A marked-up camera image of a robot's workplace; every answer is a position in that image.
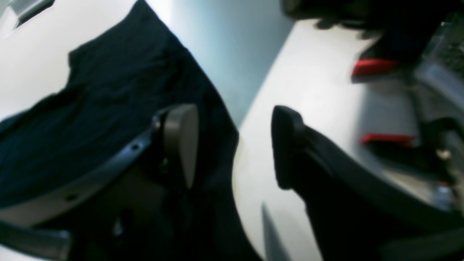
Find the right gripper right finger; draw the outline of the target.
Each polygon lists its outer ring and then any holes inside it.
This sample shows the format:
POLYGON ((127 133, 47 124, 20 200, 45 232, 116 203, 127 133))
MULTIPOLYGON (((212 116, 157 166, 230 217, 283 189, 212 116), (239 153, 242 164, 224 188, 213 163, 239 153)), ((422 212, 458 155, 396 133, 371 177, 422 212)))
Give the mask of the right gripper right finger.
POLYGON ((356 163, 287 107, 272 112, 277 183, 304 201, 324 261, 462 261, 463 210, 439 209, 356 163))

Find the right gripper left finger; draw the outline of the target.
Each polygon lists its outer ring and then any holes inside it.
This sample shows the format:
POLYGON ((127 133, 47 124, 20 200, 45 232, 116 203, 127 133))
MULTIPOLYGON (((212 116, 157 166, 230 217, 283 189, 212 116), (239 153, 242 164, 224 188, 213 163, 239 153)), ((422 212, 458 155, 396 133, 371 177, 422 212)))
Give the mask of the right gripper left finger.
POLYGON ((199 143, 195 104, 158 110, 149 127, 102 165, 55 190, 1 209, 1 247, 32 260, 116 260, 141 246, 162 184, 194 183, 199 143))

